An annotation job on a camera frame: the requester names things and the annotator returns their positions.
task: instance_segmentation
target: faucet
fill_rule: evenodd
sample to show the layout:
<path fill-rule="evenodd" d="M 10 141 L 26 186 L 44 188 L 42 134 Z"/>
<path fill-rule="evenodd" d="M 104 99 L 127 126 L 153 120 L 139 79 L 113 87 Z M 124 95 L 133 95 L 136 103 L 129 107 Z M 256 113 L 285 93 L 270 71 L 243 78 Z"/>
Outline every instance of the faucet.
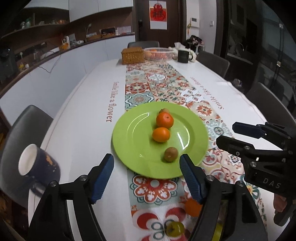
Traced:
<path fill-rule="evenodd" d="M 242 46 L 242 51 L 244 52 L 244 46 L 242 45 L 242 43 L 236 43 L 235 44 L 235 50 L 234 50 L 234 55 L 237 55 L 237 45 L 240 44 Z"/>

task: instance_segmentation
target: patterned table runner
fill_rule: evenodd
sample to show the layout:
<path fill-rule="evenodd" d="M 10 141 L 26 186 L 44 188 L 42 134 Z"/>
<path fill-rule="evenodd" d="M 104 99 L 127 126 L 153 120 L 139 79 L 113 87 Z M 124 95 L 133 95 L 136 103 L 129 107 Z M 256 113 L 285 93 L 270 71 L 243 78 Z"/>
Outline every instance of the patterned table runner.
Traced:
<path fill-rule="evenodd" d="M 218 149 L 219 135 L 233 137 L 222 118 L 177 70 L 167 62 L 130 64 L 126 68 L 125 110 L 152 101 L 166 101 L 192 110 L 204 122 L 209 133 L 209 147 L 200 167 L 206 175 L 213 175 L 221 182 L 244 181 L 244 169 L 240 159 Z M 133 224 L 139 229 L 139 241 L 185 241 L 192 232 L 197 218 L 185 213 L 184 204 L 191 198 L 184 178 L 157 180 L 138 175 L 128 170 L 129 198 Z M 258 187 L 246 183 L 266 227 L 264 204 Z M 185 234 L 168 237 L 166 224 L 182 222 Z"/>

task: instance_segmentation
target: plate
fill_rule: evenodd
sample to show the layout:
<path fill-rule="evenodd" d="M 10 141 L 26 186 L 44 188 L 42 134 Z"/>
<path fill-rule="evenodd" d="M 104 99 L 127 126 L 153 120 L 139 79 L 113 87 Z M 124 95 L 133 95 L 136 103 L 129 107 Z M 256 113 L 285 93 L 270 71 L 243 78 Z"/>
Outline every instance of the plate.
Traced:
<path fill-rule="evenodd" d="M 152 139 L 156 116 L 167 108 L 174 118 L 170 128 L 170 139 L 158 143 Z M 186 107 L 168 103 L 151 102 L 141 104 L 127 111 L 117 121 L 112 135 L 114 150 L 120 160 L 132 171 L 151 178 L 170 179 L 179 177 L 180 155 L 187 153 L 198 165 L 208 149 L 208 133 L 199 117 Z M 163 159 L 168 147 L 178 149 L 179 156 L 174 162 Z"/>

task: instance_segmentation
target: mug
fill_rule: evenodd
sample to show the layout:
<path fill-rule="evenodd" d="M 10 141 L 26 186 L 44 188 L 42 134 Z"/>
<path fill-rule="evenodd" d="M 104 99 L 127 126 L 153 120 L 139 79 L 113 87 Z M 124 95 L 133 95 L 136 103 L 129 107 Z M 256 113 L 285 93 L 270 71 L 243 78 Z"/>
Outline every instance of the mug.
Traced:
<path fill-rule="evenodd" d="M 178 62 L 180 63 L 188 63 L 188 60 L 192 60 L 193 56 L 191 53 L 189 53 L 189 51 L 187 50 L 179 50 L 178 51 Z"/>
<path fill-rule="evenodd" d="M 51 181 L 59 182 L 61 171 L 58 163 L 44 150 L 35 144 L 28 145 L 22 152 L 19 163 L 19 173 L 31 176 L 35 182 L 30 188 L 41 197 Z"/>

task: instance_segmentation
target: brown kiwi fruit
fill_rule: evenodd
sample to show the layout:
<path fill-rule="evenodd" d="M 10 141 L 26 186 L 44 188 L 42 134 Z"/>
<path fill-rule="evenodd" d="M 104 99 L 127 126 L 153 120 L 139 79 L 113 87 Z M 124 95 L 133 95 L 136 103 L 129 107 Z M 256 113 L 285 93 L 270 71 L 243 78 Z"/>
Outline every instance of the brown kiwi fruit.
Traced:
<path fill-rule="evenodd" d="M 168 162 L 173 162 L 178 157 L 178 150 L 174 147 L 169 147 L 165 150 L 164 159 Z"/>
<path fill-rule="evenodd" d="M 166 113 L 170 113 L 170 111 L 168 110 L 168 109 L 166 109 L 166 108 L 164 108 L 164 109 L 161 109 L 158 113 L 160 114 L 161 112 L 166 112 Z"/>

